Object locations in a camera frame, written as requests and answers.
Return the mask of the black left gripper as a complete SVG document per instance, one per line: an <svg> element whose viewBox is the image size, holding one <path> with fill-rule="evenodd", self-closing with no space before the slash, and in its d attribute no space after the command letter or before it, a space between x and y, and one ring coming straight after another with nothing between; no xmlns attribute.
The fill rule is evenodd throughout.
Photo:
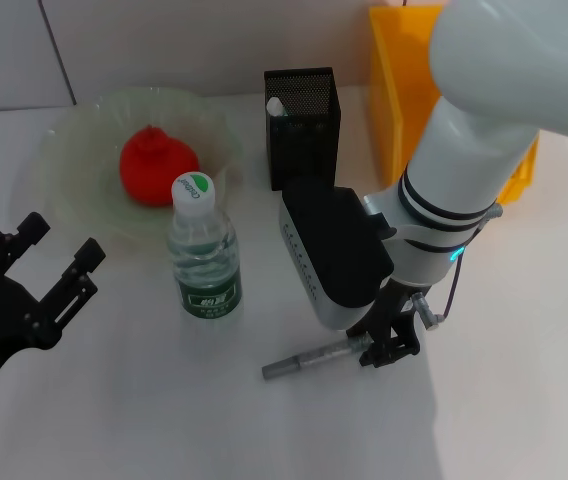
<svg viewBox="0 0 568 480"><path fill-rule="evenodd" d="M0 231L0 275L50 230L37 212L31 212L16 233ZM38 302L21 284L0 278L0 369L16 353L52 349L63 330L98 291L89 278L106 254L89 238L75 253L60 280Z"/></svg>

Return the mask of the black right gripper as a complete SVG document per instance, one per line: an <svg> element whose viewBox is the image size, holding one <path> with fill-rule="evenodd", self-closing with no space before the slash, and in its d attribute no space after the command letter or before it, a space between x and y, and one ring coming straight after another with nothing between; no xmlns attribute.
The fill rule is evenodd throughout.
<svg viewBox="0 0 568 480"><path fill-rule="evenodd" d="M346 331L349 339L371 339L359 357L362 367L381 368L420 353L415 333L415 308L405 309L416 293L426 295L429 287L412 287L389 280L364 316Z"/></svg>

